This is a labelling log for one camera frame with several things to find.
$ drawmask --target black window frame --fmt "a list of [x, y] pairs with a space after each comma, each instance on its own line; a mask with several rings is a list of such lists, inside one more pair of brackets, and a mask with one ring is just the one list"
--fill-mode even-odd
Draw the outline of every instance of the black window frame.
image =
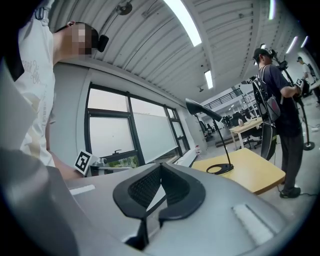
[[[116, 110], [88, 108], [89, 96], [90, 96], [91, 89], [125, 96], [126, 97], [126, 104], [127, 104], [127, 112], [116, 111]], [[182, 157], [187, 151], [190, 150], [185, 131], [184, 131], [183, 126], [181, 124], [178, 112], [175, 108], [169, 107], [165, 104], [160, 104], [158, 102], [155, 102], [153, 100], [150, 100], [150, 99], [138, 96], [138, 95], [131, 94], [129, 91], [117, 90], [117, 89], [105, 87], [102, 85], [97, 85], [97, 84], [94, 84], [91, 82], [89, 85], [89, 88], [88, 88], [88, 92], [87, 92], [86, 103], [85, 103], [85, 113], [84, 113], [84, 141], [85, 141], [85, 150], [87, 152], [92, 154], [91, 140], [90, 140], [90, 117], [121, 118], [121, 119], [127, 118], [128, 123], [129, 123], [129, 128], [130, 128], [130, 133], [131, 133], [131, 138], [132, 138], [134, 150], [128, 151], [128, 152], [116, 153], [113, 155], [107, 155], [107, 156], [104, 156], [103, 158], [107, 159], [107, 161], [109, 163], [109, 162], [113, 162], [113, 161], [118, 161], [123, 158], [137, 156], [139, 166], [143, 166], [146, 164], [143, 153], [142, 153], [139, 137], [138, 137], [137, 127], [136, 127], [134, 113], [133, 113], [132, 104], [131, 104], [131, 98], [163, 107], [165, 115], [168, 117], [168, 120], [169, 120], [169, 123], [171, 126], [171, 130], [172, 130], [174, 139], [177, 144], [177, 150], [178, 150], [178, 158], [177, 159]], [[172, 110], [174, 118], [170, 117], [168, 109]], [[179, 123], [181, 130], [182, 130], [182, 133], [183, 133], [183, 136], [181, 136], [179, 138], [177, 137], [173, 122]], [[179, 143], [180, 140], [183, 140], [184, 147], [186, 148], [185, 152], [182, 152], [182, 149], [181, 149], [181, 146]]]

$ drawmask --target navy t-shirt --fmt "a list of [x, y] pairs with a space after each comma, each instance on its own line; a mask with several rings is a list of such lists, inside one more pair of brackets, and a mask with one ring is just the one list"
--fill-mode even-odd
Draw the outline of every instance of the navy t-shirt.
[[269, 95], [273, 94], [281, 110], [280, 117], [275, 121], [276, 131], [279, 135], [295, 137], [301, 132], [299, 113], [292, 97], [283, 98], [281, 102], [280, 90], [290, 83], [282, 75], [278, 67], [267, 65], [264, 69], [263, 81], [268, 87]]

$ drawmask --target black shoe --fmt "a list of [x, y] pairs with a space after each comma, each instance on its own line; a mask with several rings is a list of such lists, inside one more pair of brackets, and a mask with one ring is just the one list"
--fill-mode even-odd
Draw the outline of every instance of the black shoe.
[[281, 198], [297, 198], [301, 193], [300, 187], [294, 187], [289, 193], [283, 193], [283, 191], [280, 192]]

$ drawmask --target lamp base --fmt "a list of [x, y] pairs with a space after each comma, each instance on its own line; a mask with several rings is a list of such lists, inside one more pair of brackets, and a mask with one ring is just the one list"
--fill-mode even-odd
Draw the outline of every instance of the lamp base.
[[309, 141], [309, 143], [306, 142], [303, 144], [303, 150], [305, 151], [313, 150], [314, 148], [315, 148], [314, 142]]
[[[215, 167], [220, 167], [221, 169], [216, 171], [216, 172], [208, 172], [211, 168], [215, 168]], [[220, 174], [224, 174], [224, 173], [230, 172], [233, 168], [234, 168], [233, 164], [230, 164], [230, 163], [218, 163], [218, 164], [215, 164], [215, 165], [211, 165], [208, 169], [206, 169], [206, 172], [209, 173], [209, 174], [220, 175]]]

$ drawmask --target window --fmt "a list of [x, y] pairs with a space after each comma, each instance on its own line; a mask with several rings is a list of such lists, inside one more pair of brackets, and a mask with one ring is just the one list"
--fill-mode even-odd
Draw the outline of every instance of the window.
[[98, 158], [135, 150], [127, 118], [90, 117], [92, 154]]
[[85, 124], [86, 150], [111, 168], [173, 162], [189, 150], [175, 109], [129, 92], [91, 84]]

